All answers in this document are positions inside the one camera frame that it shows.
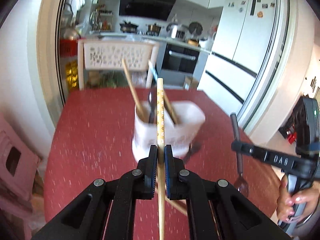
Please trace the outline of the person's right hand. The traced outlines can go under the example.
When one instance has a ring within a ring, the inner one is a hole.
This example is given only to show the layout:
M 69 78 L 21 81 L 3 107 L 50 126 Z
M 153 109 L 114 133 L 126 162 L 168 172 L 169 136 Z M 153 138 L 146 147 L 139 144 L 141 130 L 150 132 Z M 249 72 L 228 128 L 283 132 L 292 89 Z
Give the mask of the person's right hand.
M 314 182 L 311 188 L 299 191 L 294 195 L 288 193 L 287 184 L 288 179 L 287 176 L 284 175 L 279 187 L 279 197 L 277 199 L 276 208 L 277 217 L 281 221 L 289 222 L 289 217 L 295 214 L 293 206 L 305 204 L 302 215 L 297 218 L 300 222 L 302 219 L 312 214 L 317 208 L 319 200 L 319 182 Z

